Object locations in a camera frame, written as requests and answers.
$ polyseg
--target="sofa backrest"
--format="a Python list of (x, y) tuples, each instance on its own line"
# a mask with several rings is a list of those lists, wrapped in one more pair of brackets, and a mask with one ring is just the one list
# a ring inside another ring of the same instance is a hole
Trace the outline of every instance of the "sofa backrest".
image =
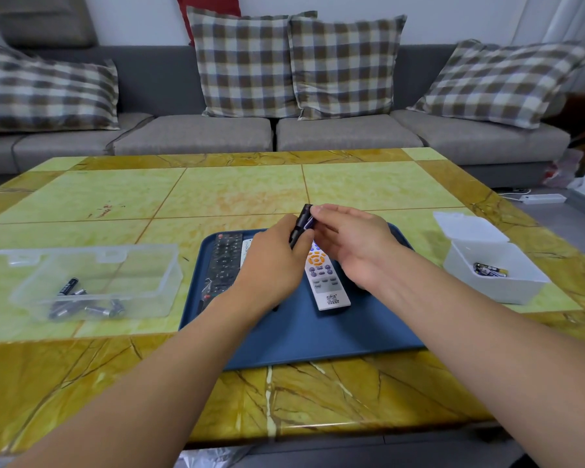
[[(394, 109), (413, 105), (433, 83), (453, 53), (452, 44), (404, 45), (394, 70)], [(95, 46), (36, 49), (27, 54), (68, 62), (104, 63), (119, 73), (119, 111), (154, 116), (199, 115), (206, 108), (192, 46)]]

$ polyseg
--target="hand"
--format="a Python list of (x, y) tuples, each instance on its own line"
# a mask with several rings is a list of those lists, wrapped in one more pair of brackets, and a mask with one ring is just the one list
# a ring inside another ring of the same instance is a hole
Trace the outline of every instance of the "hand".
[(260, 315), (293, 293), (303, 277), (314, 231), (306, 230), (291, 250), (288, 238), (296, 221), (296, 216), (288, 214), (254, 236), (241, 271), (230, 288), (249, 299)]
[(381, 275), (376, 262), (388, 248), (398, 244), (386, 221), (357, 208), (330, 203), (313, 206), (316, 244), (329, 259), (343, 267), (347, 277), (358, 286), (372, 291)]

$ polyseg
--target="red cloth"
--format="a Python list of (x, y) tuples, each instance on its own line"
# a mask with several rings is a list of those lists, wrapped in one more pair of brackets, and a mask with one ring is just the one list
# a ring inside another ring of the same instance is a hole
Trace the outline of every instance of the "red cloth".
[(241, 15), (241, 8), (238, 6), (238, 0), (178, 0), (178, 5), (182, 17), (184, 18), (184, 24), (187, 26), (188, 37), (191, 38), (191, 46), (193, 45), (193, 32), (188, 23), (187, 6), (214, 11), (220, 15)]

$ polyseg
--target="person's left hand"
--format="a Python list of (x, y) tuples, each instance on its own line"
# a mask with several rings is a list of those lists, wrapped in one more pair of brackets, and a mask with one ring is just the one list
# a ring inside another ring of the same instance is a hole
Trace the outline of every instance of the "person's left hand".
[(261, 314), (293, 293), (303, 277), (314, 230), (305, 230), (291, 250), (288, 238), (296, 221), (296, 216), (288, 214), (254, 236), (241, 271), (230, 288), (249, 299)]

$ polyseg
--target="coffee table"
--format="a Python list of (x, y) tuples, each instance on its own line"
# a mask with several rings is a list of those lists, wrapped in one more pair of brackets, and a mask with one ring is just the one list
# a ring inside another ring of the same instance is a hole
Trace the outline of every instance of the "coffee table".
[[(510, 307), (585, 340), (585, 255), (433, 149), (55, 158), (0, 187), (0, 249), (178, 243), (184, 280), (166, 318), (39, 323), (8, 302), (30, 270), (0, 256), (0, 454), (29, 448), (173, 335), (203, 237), (268, 227), (306, 202), (373, 211), (438, 265), (449, 242), (432, 212), (483, 216), (553, 281)], [(408, 351), (226, 372), (189, 445), (488, 420), (432, 353)]]

